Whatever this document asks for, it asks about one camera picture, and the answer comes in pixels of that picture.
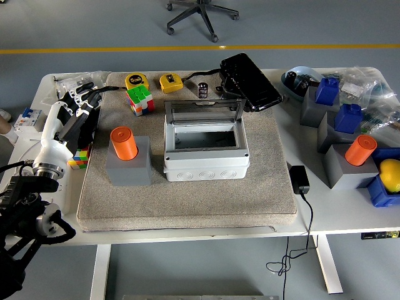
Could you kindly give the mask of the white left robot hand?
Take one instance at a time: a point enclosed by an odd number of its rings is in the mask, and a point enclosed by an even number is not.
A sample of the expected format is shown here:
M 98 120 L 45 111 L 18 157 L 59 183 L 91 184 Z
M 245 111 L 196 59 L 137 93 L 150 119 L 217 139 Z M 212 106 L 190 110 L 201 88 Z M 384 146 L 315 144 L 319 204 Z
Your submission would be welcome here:
M 93 141 L 102 93 L 106 89 L 95 88 L 90 82 L 80 85 L 77 90 L 82 94 L 80 103 L 67 92 L 51 106 L 34 167 L 54 165 L 64 168 L 78 149 L 85 148 Z

